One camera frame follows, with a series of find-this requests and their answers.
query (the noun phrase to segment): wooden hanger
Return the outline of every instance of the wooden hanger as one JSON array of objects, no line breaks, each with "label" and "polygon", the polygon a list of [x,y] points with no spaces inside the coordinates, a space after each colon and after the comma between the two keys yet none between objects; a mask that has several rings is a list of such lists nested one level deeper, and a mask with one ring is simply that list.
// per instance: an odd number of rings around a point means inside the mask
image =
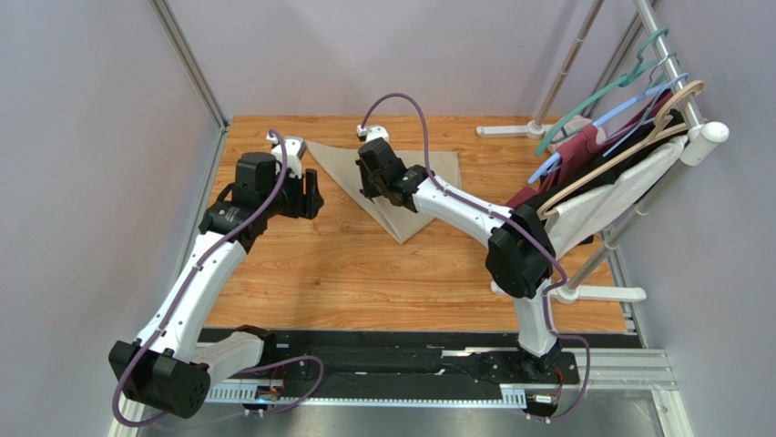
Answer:
[{"label": "wooden hanger", "polygon": [[678,93],[676,93],[671,99],[669,99],[669,101],[666,102],[666,104],[663,105],[663,107],[660,108],[660,111],[658,111],[658,113],[655,115],[655,119],[652,121],[652,124],[655,127],[649,132],[646,138],[639,141],[636,145],[629,147],[628,150],[610,159],[601,167],[596,168],[590,173],[587,173],[585,176],[575,181],[573,184],[570,184],[568,187],[558,191],[552,198],[550,198],[547,202],[545,202],[544,205],[541,206],[541,208],[539,208],[539,211],[537,211],[539,218],[547,219],[549,216],[556,214],[557,209],[555,209],[555,205],[560,203],[571,193],[577,191],[585,184],[597,178],[598,176],[600,176],[610,168],[614,167],[615,165],[619,164],[625,159],[633,156],[635,153],[639,152],[644,147],[647,147],[650,144],[654,144],[657,141],[661,141],[667,137],[672,137],[683,131],[686,131],[688,127],[687,127],[687,124],[685,123],[676,125],[674,127],[666,128],[666,126],[668,126],[671,120],[673,119],[673,116],[669,113],[669,111],[679,102],[681,102],[684,98],[686,98],[688,95],[692,94],[693,96],[697,96],[698,94],[702,93],[703,88],[705,86],[706,86],[706,83],[703,82],[702,80],[694,80],[689,84],[687,84],[687,86],[683,87]]}]

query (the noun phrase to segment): white wall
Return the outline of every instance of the white wall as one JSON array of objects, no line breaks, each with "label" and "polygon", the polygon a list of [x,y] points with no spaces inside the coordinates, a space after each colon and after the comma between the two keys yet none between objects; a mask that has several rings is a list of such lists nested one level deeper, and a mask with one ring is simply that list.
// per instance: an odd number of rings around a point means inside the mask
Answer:
[{"label": "white wall", "polygon": [[685,0],[658,10],[682,69],[707,83],[703,115],[731,131],[624,243],[628,271],[648,294],[643,328],[668,351],[700,436],[773,435],[776,426],[774,15],[766,1]]},{"label": "white wall", "polygon": [[[531,115],[592,0],[171,0],[228,117]],[[590,93],[634,8],[605,2],[552,114]],[[412,114],[404,102],[385,113]]]},{"label": "white wall", "polygon": [[0,434],[106,435],[218,132],[146,1],[4,1]]}]

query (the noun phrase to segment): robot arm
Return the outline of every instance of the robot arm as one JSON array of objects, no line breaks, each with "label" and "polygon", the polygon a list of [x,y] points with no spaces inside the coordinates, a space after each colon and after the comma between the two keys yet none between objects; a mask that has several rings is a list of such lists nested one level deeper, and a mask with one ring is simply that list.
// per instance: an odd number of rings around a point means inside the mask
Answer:
[{"label": "robot arm", "polygon": [[[382,127],[368,127],[360,133],[366,144],[356,161],[362,176],[362,192],[367,198],[384,196],[397,207],[410,209],[444,220],[472,236],[488,248],[485,267],[499,290],[513,298],[520,321],[520,345],[536,356],[539,371],[548,369],[560,352],[555,336],[544,321],[542,287],[552,267],[528,241],[523,239],[493,212],[509,217],[526,229],[542,246],[554,254],[538,215],[527,206],[515,209],[497,206],[472,196],[445,182],[439,189],[422,166],[407,168],[388,144]],[[451,196],[455,193],[489,211],[467,205]]]},{"label": "robot arm", "polygon": [[[269,197],[278,178],[283,178],[281,192],[270,207],[233,240],[215,250],[194,276],[167,328],[130,373],[124,387],[128,399],[188,418],[199,410],[212,385],[257,363],[274,361],[274,334],[251,326],[239,327],[227,339],[204,350],[195,351],[195,347],[221,289],[255,239],[267,229],[267,221],[277,215],[314,219],[323,206],[315,170],[301,173],[301,158],[307,149],[304,140],[287,137],[285,145],[290,170],[287,175],[279,174],[276,165],[281,155],[279,147],[271,154],[247,153],[238,160],[235,182],[205,212],[184,273],[135,341],[117,341],[114,345],[108,360],[118,379],[140,347],[158,330],[159,321],[201,255],[247,220]],[[231,199],[226,200],[229,192]]]}]

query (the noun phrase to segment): hanger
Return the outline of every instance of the hanger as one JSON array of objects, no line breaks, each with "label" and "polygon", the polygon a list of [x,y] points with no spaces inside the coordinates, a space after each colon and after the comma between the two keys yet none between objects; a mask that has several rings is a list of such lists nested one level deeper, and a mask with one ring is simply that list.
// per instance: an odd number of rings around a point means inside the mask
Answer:
[{"label": "hanger", "polygon": [[[571,117],[578,115],[581,113],[586,107],[589,107],[594,102],[599,100],[601,97],[603,97],[606,93],[613,90],[616,87],[625,87],[636,80],[638,80],[639,77],[641,77],[642,74],[644,74],[645,71],[649,70],[650,68],[659,65],[661,60],[656,59],[654,61],[648,62],[644,64],[644,50],[652,44],[652,41],[654,41],[659,36],[666,36],[669,34],[669,29],[667,27],[661,27],[660,29],[656,30],[655,33],[649,36],[646,41],[641,45],[641,47],[638,49],[638,52],[636,53],[636,65],[633,67],[633,69],[622,76],[620,76],[617,80],[610,83],[609,85],[603,87],[601,90],[599,90],[596,94],[593,96],[590,96],[582,102],[581,105],[578,107],[575,107],[570,113],[568,113],[565,117],[561,118],[557,123],[555,123],[549,132],[545,135],[545,137],[542,139],[542,142],[539,144],[539,147],[536,148],[536,156],[541,156],[542,152],[545,151],[547,146],[552,143],[555,144],[558,141],[561,141],[564,138],[560,138],[559,140],[554,140],[555,135],[563,128],[563,126],[566,125],[566,123],[571,120]],[[579,129],[575,130],[571,134],[567,134],[566,137],[570,137],[571,135],[578,132]]]},{"label": "hanger", "polygon": [[560,203],[560,201],[568,197],[568,195],[570,195],[574,191],[583,187],[589,181],[597,178],[598,176],[600,176],[610,168],[619,164],[623,160],[630,158],[631,156],[639,152],[644,147],[649,146],[650,144],[653,144],[656,141],[660,141],[667,137],[672,137],[674,135],[677,135],[678,133],[681,133],[682,131],[687,130],[688,127],[686,123],[682,123],[674,127],[666,128],[666,126],[673,119],[673,116],[669,114],[669,111],[689,95],[693,95],[693,96],[699,95],[701,92],[703,92],[704,86],[706,86],[705,82],[703,82],[702,80],[695,80],[687,84],[687,86],[683,87],[678,93],[674,94],[674,96],[668,102],[666,102],[666,104],[663,105],[660,111],[658,111],[658,113],[655,115],[655,118],[652,120],[652,123],[655,125],[655,127],[649,132],[646,138],[638,142],[638,144],[634,145],[633,147],[629,147],[628,150],[610,159],[601,167],[596,168],[595,170],[586,174],[579,180],[575,181],[573,184],[557,192],[552,198],[550,198],[547,202],[544,203],[544,205],[542,205],[539,208],[539,210],[537,211],[539,218],[547,219],[549,216],[556,214],[557,210],[554,209],[554,206]]},{"label": "hanger", "polygon": [[[666,56],[664,59],[662,59],[660,62],[665,62],[671,55]],[[655,72],[655,68],[652,69],[652,72],[649,73],[649,83],[652,84],[652,74]],[[663,93],[663,91],[669,89],[673,84],[680,81],[681,79],[687,78],[689,75],[687,73],[682,73],[681,75],[677,76],[675,79],[671,80],[670,82],[663,84],[663,85],[657,85],[653,87],[648,87],[643,92],[639,93],[638,95],[626,100],[618,107],[615,107],[611,111],[607,112],[603,117],[599,118],[598,120],[594,121],[592,124],[594,127],[601,127],[604,123],[608,122],[610,119],[615,117],[616,115],[620,114],[624,110],[626,110],[629,107],[632,107],[633,105],[637,104],[641,100],[644,100],[647,97],[654,96],[652,99],[652,103],[649,105],[649,107],[644,111],[644,115],[641,118],[641,121],[638,122],[633,128],[631,128],[630,132],[628,132],[625,136],[620,138],[614,146],[612,146],[609,150],[607,150],[604,153],[604,156],[607,156],[610,154],[614,149],[619,147],[620,144],[625,142],[629,137],[631,137],[639,127],[642,127],[646,125],[647,123],[651,122],[652,119],[647,119],[647,114],[652,112],[652,108],[658,103],[658,99],[660,97],[660,94]],[[622,130],[619,130],[617,133],[611,135],[610,137],[619,137],[622,134]],[[560,163],[560,153],[555,152],[548,158],[545,162],[542,163],[539,168],[534,171],[534,173],[531,175],[530,178],[528,178],[528,183],[533,184],[536,182],[537,179],[541,178],[544,175],[548,175],[560,168],[558,164]]]},{"label": "hanger", "polygon": [[[688,75],[687,73],[682,73],[681,75],[679,75],[679,76],[675,77],[673,80],[671,80],[670,82],[667,82],[666,84],[663,84],[663,85],[661,85],[660,87],[662,87],[662,88],[663,88],[663,91],[665,91],[666,89],[669,89],[669,88],[670,88],[672,85],[674,85],[675,83],[679,82],[681,79],[684,79],[684,78],[686,78],[686,77],[689,77],[689,75]],[[637,124],[636,124],[636,125],[635,125],[635,126],[632,128],[632,129],[630,129],[630,132],[628,132],[626,135],[622,136],[622,137],[621,137],[621,138],[618,140],[618,142],[617,142],[617,143],[615,143],[615,145],[614,145],[614,146],[610,147],[610,148],[609,148],[609,150],[607,150],[606,152],[604,152],[604,157],[608,157],[608,156],[609,156],[609,154],[611,154],[611,153],[612,153],[612,152],[613,152],[615,149],[617,149],[617,147],[619,147],[619,145],[621,145],[621,144],[622,144],[622,143],[624,143],[624,142],[625,142],[625,141],[626,141],[628,138],[630,138],[631,136],[633,136],[633,134],[635,134],[635,133],[636,133],[636,131],[637,131],[637,130],[638,130],[640,127],[642,127],[642,126],[644,126],[644,125],[646,125],[647,123],[649,123],[649,122],[651,122],[651,121],[652,121],[651,119],[647,119],[647,115],[648,115],[650,112],[652,112],[652,108],[653,108],[653,107],[655,107],[655,105],[658,103],[658,99],[659,99],[659,98],[660,98],[660,94],[658,94],[658,95],[656,95],[655,97],[653,97],[653,98],[652,98],[652,102],[649,104],[649,107],[647,108],[647,110],[646,110],[646,111],[644,111],[644,114],[641,116],[641,120],[640,120],[640,121],[639,121],[639,122],[638,122],[638,123],[637,123]]]}]

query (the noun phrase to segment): wood grain surface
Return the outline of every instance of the wood grain surface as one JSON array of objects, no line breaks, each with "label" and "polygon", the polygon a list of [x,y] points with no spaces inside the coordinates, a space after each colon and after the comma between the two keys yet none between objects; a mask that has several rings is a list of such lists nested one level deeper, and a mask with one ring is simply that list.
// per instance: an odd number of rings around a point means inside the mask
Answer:
[{"label": "wood grain surface", "polygon": [[[432,150],[455,150],[463,189],[503,204],[543,159],[535,140],[482,139],[480,125],[525,124],[520,117],[429,117]],[[359,117],[235,117],[210,202],[234,179],[245,152],[267,150],[269,128],[329,146],[357,148]],[[394,149],[421,150],[417,117],[378,117]],[[224,287],[207,326],[248,323],[264,328],[359,330],[517,330],[509,298],[489,289],[485,248],[434,220],[403,245],[396,243],[323,171],[316,168],[325,206],[315,220],[273,218]],[[596,245],[572,250],[562,264],[569,276]],[[603,265],[588,284],[611,285]],[[619,304],[553,302],[560,330],[623,331]]]}]

